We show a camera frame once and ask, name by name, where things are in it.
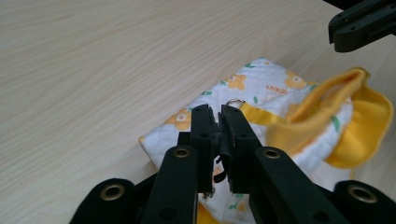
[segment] wooden table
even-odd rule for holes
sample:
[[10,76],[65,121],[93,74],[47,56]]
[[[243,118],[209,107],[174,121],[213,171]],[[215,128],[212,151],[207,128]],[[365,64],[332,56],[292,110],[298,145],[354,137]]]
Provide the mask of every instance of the wooden table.
[[[328,43],[319,0],[0,2],[0,222],[67,223],[99,182],[155,172],[137,138],[245,63],[306,80],[353,66],[395,104],[396,38]],[[396,200],[396,131],[356,178]]]

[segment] light wood surface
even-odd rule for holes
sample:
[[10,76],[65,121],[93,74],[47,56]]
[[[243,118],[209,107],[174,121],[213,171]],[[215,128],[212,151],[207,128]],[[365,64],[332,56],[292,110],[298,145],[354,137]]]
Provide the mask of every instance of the light wood surface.
[[[320,0],[0,1],[0,222],[67,223],[111,177],[155,172],[137,138],[245,63],[306,80],[353,66],[395,104],[396,38],[328,43]],[[396,200],[392,123],[356,178]]]

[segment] white cloth with yellow print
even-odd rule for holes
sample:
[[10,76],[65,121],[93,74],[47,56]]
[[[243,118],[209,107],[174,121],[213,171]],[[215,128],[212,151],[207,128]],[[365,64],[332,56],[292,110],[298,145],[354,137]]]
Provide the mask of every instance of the white cloth with yellow print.
[[[293,72],[264,58],[257,59],[239,69],[235,75],[221,81],[208,91],[204,91],[189,105],[166,120],[163,125],[139,138],[155,166],[159,169],[166,150],[177,144],[179,132],[188,132],[191,126],[191,110],[198,105],[212,107],[215,119],[221,105],[232,99],[241,99],[252,107],[259,108],[281,118],[293,113],[305,97],[316,87],[308,84]],[[353,105],[349,99],[340,105],[340,109],[314,140],[302,150],[291,155],[296,164],[313,182],[332,190],[333,185],[349,179],[348,169],[337,169],[325,160],[337,145],[341,132],[351,121]],[[254,133],[263,146],[268,146],[265,138],[267,126],[250,122]],[[215,163],[215,172],[221,172],[220,164]],[[232,194],[228,180],[214,185],[212,198],[199,197],[201,205],[210,215],[221,223],[255,223],[248,206],[248,195]]]

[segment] wood grain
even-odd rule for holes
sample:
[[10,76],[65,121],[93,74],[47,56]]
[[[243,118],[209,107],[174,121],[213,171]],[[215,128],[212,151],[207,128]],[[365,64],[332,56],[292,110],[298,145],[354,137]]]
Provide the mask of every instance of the wood grain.
[[[66,223],[97,183],[155,172],[137,143],[257,57],[306,80],[353,66],[395,104],[396,39],[328,44],[318,0],[0,2],[0,219]],[[356,178],[396,200],[396,132]]]

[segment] cloth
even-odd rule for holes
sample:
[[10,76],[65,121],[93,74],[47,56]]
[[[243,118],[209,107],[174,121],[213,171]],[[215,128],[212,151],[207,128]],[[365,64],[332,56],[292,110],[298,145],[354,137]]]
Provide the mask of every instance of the cloth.
[[[354,68],[319,85],[259,58],[204,91],[139,142],[159,169],[178,133],[190,130],[194,107],[208,104],[217,121],[221,105],[240,99],[245,103],[231,105],[241,109],[263,146],[285,150],[313,182],[332,190],[349,179],[350,168],[374,155],[392,119],[391,103],[367,87],[368,76]],[[222,171],[221,163],[214,162],[214,175]],[[214,188],[213,197],[199,196],[198,223],[255,223],[248,195],[232,194],[227,179]]]

